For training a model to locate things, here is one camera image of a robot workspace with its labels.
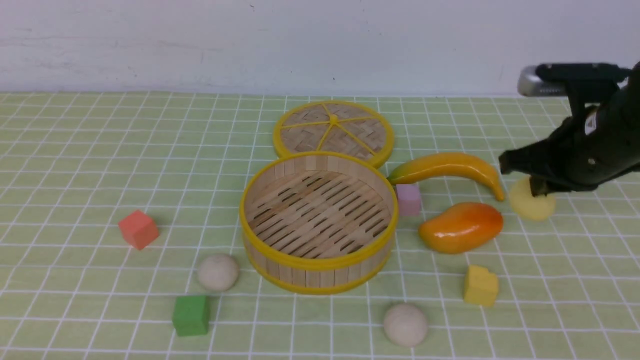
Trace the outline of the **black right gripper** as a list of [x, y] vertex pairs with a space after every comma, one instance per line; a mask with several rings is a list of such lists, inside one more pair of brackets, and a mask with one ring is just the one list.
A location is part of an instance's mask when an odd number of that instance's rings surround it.
[[[603, 183], [637, 171], [639, 66], [631, 68], [631, 75], [618, 85], [620, 90], [603, 104], [588, 104], [579, 116], [571, 113], [547, 141], [503, 151], [498, 157], [500, 173], [531, 175], [530, 194], [537, 198], [593, 191]], [[547, 166], [548, 150], [551, 162]], [[547, 168], [550, 173], [543, 175]]]

